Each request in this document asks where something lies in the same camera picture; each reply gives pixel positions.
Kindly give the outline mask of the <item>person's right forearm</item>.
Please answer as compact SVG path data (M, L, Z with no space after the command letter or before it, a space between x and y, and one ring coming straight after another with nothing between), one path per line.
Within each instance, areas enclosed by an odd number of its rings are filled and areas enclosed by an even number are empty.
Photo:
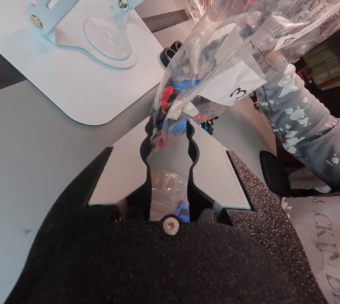
M283 148L332 191L340 188L339 119L304 86L295 66L256 90L257 101Z

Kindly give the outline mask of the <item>black toy tyre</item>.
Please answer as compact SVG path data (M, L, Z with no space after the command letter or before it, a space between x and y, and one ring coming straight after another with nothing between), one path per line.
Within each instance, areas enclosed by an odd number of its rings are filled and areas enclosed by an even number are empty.
M175 54L179 51L182 44L183 43L180 41L175 41L170 47L164 48L164 50L160 53L160 60L165 68L168 67L170 61L175 56Z

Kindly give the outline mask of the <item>white metal book stand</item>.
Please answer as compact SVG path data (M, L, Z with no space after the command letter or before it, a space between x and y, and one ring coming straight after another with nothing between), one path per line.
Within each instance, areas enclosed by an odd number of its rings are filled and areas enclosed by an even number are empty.
M145 0L1 0L1 55L68 117L106 124L160 83Z

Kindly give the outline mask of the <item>pile of mixed coloured bricks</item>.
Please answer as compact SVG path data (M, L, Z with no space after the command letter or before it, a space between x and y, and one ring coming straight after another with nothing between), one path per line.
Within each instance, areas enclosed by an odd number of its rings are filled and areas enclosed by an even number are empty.
M200 124L201 128L212 136L213 131L214 131L214 128L213 128L214 121L217 120L218 118L219 117L217 116L217 117L208 119L207 121L204 121L203 123Z

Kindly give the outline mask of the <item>clear plastic bag of bricks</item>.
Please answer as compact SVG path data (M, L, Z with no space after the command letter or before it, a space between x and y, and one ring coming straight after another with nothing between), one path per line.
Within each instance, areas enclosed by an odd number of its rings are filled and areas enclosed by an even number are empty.
M216 0L166 68L152 143L221 114L339 30L339 0Z

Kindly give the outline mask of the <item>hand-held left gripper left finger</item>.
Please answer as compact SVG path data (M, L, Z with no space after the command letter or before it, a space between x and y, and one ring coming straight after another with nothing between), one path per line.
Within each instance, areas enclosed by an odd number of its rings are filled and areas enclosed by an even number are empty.
M147 117L112 146L111 153L96 182L89 205L137 207L149 220L152 199L151 153L153 119Z

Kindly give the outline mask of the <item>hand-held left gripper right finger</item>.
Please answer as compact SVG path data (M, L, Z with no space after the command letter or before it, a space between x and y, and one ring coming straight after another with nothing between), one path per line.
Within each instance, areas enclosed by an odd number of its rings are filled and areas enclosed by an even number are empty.
M192 119L187 120L189 169L187 197L191 222L210 209L218 222L231 222L228 210L251 211L252 203L226 147Z

